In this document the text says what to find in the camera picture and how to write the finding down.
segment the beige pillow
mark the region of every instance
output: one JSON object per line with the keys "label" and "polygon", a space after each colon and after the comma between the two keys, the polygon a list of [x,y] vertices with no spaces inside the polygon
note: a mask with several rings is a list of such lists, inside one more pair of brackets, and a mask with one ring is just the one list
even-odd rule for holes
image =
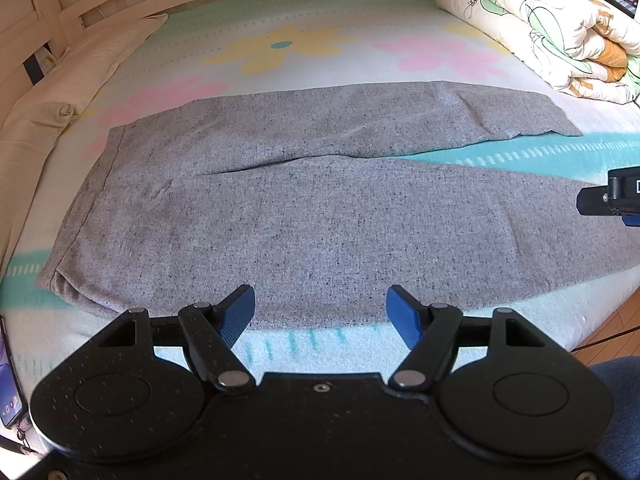
{"label": "beige pillow", "polygon": [[0,282],[27,219],[40,173],[62,130],[69,104],[40,103],[0,130]]}
{"label": "beige pillow", "polygon": [[120,63],[166,19],[166,14],[151,16],[87,36],[68,50],[44,79],[15,102],[4,126],[41,103],[69,103],[76,115],[81,114]]}

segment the pant leg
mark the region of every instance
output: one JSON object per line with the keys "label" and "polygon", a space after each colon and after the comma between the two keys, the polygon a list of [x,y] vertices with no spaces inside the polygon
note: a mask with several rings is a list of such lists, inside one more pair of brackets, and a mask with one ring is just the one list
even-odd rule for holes
{"label": "pant leg", "polygon": [[640,480],[640,356],[622,357],[590,369],[614,402],[611,426],[597,455],[625,480]]}

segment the black device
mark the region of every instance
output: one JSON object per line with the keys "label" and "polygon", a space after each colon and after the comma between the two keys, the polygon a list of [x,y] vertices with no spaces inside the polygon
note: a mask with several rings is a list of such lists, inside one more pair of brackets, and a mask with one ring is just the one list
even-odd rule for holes
{"label": "black device", "polygon": [[0,420],[5,428],[11,428],[27,411],[27,403],[20,391],[9,352],[9,343],[0,316]]}
{"label": "black device", "polygon": [[606,186],[585,187],[575,203],[585,216],[622,216],[629,227],[640,226],[640,166],[609,170]]}
{"label": "black device", "polygon": [[[386,311],[410,352],[388,383],[256,384],[230,350],[254,307],[243,285],[173,317],[121,314],[36,386],[31,418],[51,452],[22,480],[618,479],[593,454],[609,391],[509,308],[467,317],[395,285]],[[154,345],[181,347],[191,371]],[[452,371],[465,346],[486,357]]]}

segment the blanket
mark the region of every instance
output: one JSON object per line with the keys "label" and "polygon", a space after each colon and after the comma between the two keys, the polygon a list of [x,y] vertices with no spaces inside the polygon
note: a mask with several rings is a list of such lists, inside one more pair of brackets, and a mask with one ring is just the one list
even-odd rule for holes
{"label": "blanket", "polygon": [[637,264],[579,182],[389,156],[548,130],[577,133],[546,96],[451,82],[196,101],[111,130],[38,284],[158,316],[249,283],[256,328],[320,327],[393,283],[468,310]]}
{"label": "blanket", "polygon": [[624,104],[640,94],[640,23],[602,0],[436,0],[553,88]]}

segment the bed sheet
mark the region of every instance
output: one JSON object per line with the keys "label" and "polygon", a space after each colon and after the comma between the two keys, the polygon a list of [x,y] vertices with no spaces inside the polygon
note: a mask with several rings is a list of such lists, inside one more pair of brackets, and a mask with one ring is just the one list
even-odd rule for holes
{"label": "bed sheet", "polygon": [[[603,182],[608,168],[640,164],[637,105],[553,92],[499,44],[437,9],[433,0],[222,0],[171,15],[119,67],[47,161],[0,286],[0,314],[27,396],[41,377],[108,322],[36,289],[34,279],[110,127],[217,95],[443,79],[548,94],[586,134],[521,137],[411,158],[595,183]],[[511,306],[569,348],[639,284],[637,267]],[[490,309],[481,314],[490,316]],[[388,376],[406,354],[388,324],[247,331],[234,351],[257,377],[265,370],[378,370]],[[157,352],[181,359],[179,351]],[[470,349],[462,359],[479,355]]]}

